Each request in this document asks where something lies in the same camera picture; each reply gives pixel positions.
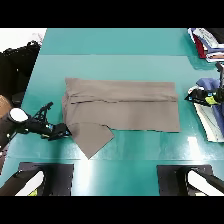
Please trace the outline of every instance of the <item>brown cloth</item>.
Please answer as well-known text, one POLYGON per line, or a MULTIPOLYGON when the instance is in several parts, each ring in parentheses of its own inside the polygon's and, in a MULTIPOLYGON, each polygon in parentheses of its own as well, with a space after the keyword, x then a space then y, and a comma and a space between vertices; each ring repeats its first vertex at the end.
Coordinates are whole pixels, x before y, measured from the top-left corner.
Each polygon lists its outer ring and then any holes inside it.
POLYGON ((77 78, 65 82, 64 122, 88 159, 114 137, 109 128, 180 131, 174 83, 77 78))

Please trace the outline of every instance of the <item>yellow-green sticker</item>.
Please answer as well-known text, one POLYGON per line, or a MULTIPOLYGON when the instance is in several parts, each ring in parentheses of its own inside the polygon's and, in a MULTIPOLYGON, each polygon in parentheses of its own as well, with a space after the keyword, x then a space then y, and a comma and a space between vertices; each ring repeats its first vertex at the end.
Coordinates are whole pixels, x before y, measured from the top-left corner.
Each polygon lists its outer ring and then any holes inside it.
POLYGON ((205 97, 205 100, 208 104, 217 104, 213 96, 205 97))
POLYGON ((37 189, 31 192, 28 196, 37 196, 37 189))

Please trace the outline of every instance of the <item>white floor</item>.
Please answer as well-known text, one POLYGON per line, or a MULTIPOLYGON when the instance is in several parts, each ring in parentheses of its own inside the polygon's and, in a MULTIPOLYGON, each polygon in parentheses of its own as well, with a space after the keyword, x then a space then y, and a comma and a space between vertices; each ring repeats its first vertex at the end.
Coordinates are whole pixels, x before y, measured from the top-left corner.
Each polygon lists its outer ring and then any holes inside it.
POLYGON ((0 28, 0 52, 7 48, 18 48, 27 45, 33 33, 43 37, 47 28, 0 28))

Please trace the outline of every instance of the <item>purple cloth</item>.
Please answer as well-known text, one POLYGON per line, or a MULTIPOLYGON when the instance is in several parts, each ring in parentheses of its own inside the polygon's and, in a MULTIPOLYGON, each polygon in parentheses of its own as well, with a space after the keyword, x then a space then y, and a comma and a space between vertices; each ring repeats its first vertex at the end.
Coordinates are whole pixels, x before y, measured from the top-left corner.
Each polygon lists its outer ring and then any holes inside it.
POLYGON ((207 47, 208 49, 208 53, 216 53, 216 52, 224 52, 224 48, 211 48, 208 43, 206 42, 205 39, 197 36, 198 39, 207 47))
MULTIPOLYGON (((197 81, 197 85, 204 87, 205 90, 213 90, 219 88, 219 80, 212 78, 201 78, 197 81)), ((224 104, 212 106, 213 113, 217 124, 224 136, 224 104)))

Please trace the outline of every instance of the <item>table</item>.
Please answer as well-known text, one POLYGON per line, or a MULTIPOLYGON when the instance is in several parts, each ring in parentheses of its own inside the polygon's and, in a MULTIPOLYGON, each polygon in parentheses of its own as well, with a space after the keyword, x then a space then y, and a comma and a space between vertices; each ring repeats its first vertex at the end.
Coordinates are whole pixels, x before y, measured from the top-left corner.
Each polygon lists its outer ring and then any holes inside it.
POLYGON ((158 195, 159 164, 211 164, 224 179, 223 144, 206 140, 193 105, 184 101, 199 78, 219 74, 198 58, 187 29, 48 29, 22 108, 34 115, 53 101, 48 120, 61 122, 65 77, 175 82, 181 132, 113 130, 115 138, 90 160, 71 138, 48 142, 18 134, 0 185, 19 162, 74 164, 72 195, 158 195))

